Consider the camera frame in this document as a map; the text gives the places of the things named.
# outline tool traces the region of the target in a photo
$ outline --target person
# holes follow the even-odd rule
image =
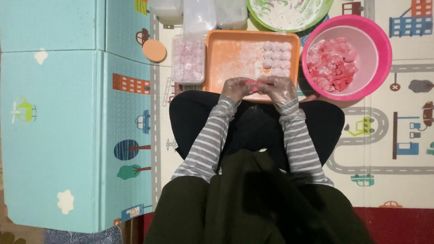
[[[161,193],[145,243],[373,243],[322,166],[345,116],[289,78],[221,94],[186,91],[169,108],[183,163]],[[273,104],[243,100],[253,86]]]

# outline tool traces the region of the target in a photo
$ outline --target black pants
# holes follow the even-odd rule
[[[176,151],[182,159],[187,157],[219,97],[217,93],[191,90],[180,93],[170,103],[170,121],[178,143]],[[300,108],[306,113],[309,135],[324,165],[341,136],[345,115],[339,107],[324,101],[302,102]],[[222,155],[230,155],[240,149],[255,152],[266,148],[275,167],[289,171],[279,117],[273,104],[243,100],[235,119],[229,124]]]

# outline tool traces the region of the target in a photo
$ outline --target clear plastic container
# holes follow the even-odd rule
[[[217,0],[217,25],[224,30],[239,29],[247,23],[246,0]]]
[[[182,16],[182,0],[148,0],[151,12],[158,17],[174,19]]]
[[[172,39],[172,80],[181,85],[198,85],[205,80],[205,39],[184,34]]]
[[[216,21],[214,0],[184,0],[184,34],[207,35]]]

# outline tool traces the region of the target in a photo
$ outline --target orange tray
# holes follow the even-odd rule
[[[271,69],[264,69],[263,43],[289,42],[291,68],[289,77],[297,87],[300,58],[300,38],[292,33],[277,33],[249,30],[212,30],[207,36],[207,70],[203,90],[221,93],[224,82],[233,77],[256,79],[270,75]],[[246,100],[270,102],[267,95],[252,94]]]

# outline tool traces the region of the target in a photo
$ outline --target pink bowl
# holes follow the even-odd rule
[[[312,44],[337,37],[345,37],[357,50],[358,72],[346,89],[330,93],[312,80],[306,58]],[[386,80],[391,65],[392,47],[386,33],[372,20],[357,15],[342,15],[320,24],[307,38],[302,52],[302,69],[309,85],[322,96],[338,101],[358,100],[373,93]]]

